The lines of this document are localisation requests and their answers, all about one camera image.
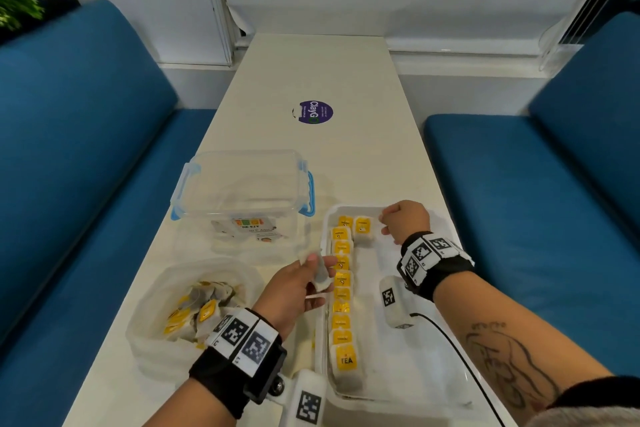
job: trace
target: person's left hand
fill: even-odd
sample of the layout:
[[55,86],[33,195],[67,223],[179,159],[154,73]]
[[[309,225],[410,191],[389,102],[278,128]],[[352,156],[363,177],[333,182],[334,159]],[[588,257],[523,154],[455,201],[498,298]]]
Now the person's left hand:
[[[329,277],[335,276],[335,269],[332,267],[336,262],[335,257],[324,257]],[[307,299],[307,296],[318,292],[311,284],[317,268],[318,258],[315,253],[309,255],[303,265],[300,265],[300,261],[295,261],[283,267],[269,280],[253,306],[253,310],[276,328],[283,341],[291,334],[296,319],[305,312],[324,305],[325,300],[322,297]],[[332,290],[333,284],[322,292]]]

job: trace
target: white table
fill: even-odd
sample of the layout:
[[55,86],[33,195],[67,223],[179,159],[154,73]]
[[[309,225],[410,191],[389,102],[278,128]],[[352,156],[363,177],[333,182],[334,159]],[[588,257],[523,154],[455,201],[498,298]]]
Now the white table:
[[[297,121],[292,109],[307,100],[331,105],[332,119]],[[299,151],[314,173],[316,243],[324,213],[336,203],[414,199],[449,216],[382,38],[255,36],[198,151],[286,148]],[[139,374],[124,333],[136,303],[167,266],[212,256],[206,244],[176,248],[180,226],[167,213],[65,427],[138,427],[171,393]],[[268,280],[276,268],[259,270]],[[313,315],[302,321],[295,369],[311,366]],[[279,416],[268,402],[251,405],[241,425],[276,426]]]

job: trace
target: blue seat cushion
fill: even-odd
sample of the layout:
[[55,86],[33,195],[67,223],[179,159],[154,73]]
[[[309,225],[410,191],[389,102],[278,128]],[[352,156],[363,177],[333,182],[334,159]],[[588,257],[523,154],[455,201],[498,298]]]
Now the blue seat cushion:
[[640,255],[528,117],[434,115],[424,137],[481,276],[640,375]]
[[180,110],[0,350],[3,427],[62,425],[215,110]]
[[616,16],[536,96],[529,112],[640,236],[640,16]]
[[106,0],[0,48],[0,343],[176,103]]

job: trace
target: person's left arm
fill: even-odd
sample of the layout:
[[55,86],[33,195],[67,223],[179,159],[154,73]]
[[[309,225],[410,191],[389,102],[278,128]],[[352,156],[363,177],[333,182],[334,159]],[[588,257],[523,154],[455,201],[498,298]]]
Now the person's left arm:
[[[335,257],[324,257],[324,265],[331,277]],[[316,289],[311,280],[316,275],[318,260],[310,255],[304,264],[294,262],[276,272],[253,306],[253,311],[265,318],[284,341],[293,330],[296,320],[306,311],[322,307],[324,298],[310,298]],[[331,291],[333,284],[325,292]],[[246,405],[248,399],[238,398],[235,406]],[[233,427],[236,418],[207,388],[194,378],[188,379],[167,400],[143,427]]]

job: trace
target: mounting screw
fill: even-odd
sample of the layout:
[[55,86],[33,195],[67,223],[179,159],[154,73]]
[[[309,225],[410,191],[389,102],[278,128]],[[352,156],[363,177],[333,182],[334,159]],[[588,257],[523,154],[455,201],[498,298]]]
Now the mounting screw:
[[276,376],[269,388],[269,395],[279,397],[284,391],[284,381],[281,377]]

